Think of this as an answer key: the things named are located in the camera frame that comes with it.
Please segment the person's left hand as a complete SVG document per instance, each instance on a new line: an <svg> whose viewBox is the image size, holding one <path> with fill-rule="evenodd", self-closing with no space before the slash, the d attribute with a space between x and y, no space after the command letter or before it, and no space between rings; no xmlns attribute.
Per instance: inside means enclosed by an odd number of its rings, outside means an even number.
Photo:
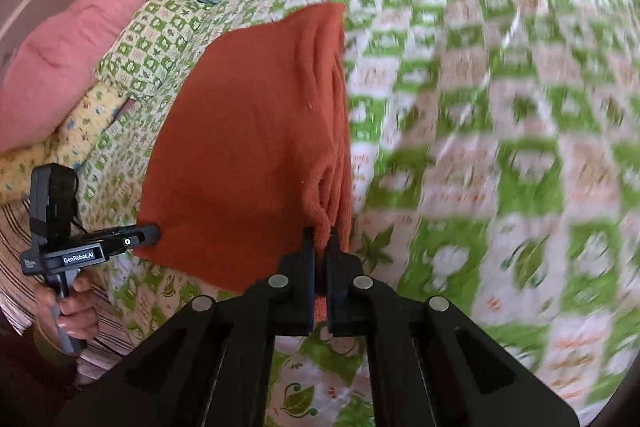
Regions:
<svg viewBox="0 0 640 427"><path fill-rule="evenodd" d="M48 286L35 283L37 327L55 348L61 347L59 332L79 340L91 340L98 335L98 296L92 283L91 273L80 271L70 295L62 300L56 299Z"/></svg>

